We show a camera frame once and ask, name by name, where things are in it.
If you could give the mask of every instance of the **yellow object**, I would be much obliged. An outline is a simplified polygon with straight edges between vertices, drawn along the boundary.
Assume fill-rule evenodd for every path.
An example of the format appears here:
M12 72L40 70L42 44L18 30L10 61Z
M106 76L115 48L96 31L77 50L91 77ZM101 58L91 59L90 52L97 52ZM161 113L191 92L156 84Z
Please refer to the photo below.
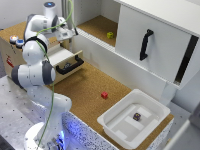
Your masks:
M107 33L107 37L108 37L109 39L113 39L114 34L113 34L112 32L108 32L108 33Z

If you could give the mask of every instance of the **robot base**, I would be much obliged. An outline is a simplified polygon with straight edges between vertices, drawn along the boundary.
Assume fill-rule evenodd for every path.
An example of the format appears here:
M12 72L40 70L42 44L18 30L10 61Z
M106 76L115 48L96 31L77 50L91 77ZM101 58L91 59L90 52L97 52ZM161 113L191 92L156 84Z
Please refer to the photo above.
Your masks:
M32 126L27 132L24 137L24 150L49 150L48 146L41 145L38 147L38 143L35 141L35 137L40 131L40 129L43 127L44 122L40 122L38 124L35 124ZM69 140L65 140L65 148L67 148L66 145L69 144Z

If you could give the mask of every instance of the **open cabinet compartment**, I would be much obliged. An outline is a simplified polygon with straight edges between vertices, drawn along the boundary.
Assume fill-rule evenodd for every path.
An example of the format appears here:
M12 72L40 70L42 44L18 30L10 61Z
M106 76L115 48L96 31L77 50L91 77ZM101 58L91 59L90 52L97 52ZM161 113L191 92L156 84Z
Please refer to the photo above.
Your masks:
M114 0L74 0L75 25L115 47L119 21L120 4ZM114 38L107 38L113 32Z

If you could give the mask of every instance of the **drawer handle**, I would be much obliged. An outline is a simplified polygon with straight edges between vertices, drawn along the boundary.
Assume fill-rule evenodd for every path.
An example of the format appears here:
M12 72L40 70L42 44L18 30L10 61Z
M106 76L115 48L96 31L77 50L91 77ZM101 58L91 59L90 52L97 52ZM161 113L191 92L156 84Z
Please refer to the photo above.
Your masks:
M148 57L148 55L145 52L146 52L147 44L148 44L148 37L151 36L152 34L153 34L153 31L148 29L147 33L145 34L145 36L143 38L142 48L141 48L141 52L140 52L140 60L141 61L143 61L145 58Z
M56 66L56 71L58 71L58 73L60 73L62 75L65 75L84 63L84 61L81 58L79 58L78 55L75 56L75 60L77 61L77 63L75 63L74 65L67 67L65 69L60 69L59 66Z

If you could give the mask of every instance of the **open drawer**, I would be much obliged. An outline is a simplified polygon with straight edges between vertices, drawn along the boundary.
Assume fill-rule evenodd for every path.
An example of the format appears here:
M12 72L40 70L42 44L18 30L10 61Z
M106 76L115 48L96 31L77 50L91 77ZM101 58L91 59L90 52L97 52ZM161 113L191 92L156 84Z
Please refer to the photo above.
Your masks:
M191 73L184 78L198 39L152 16L121 6L116 52L179 87L194 76Z
M84 63L82 60L82 50L73 54L60 45L52 47L48 52L48 57L51 65L56 70L56 79L54 84L81 69L82 64Z

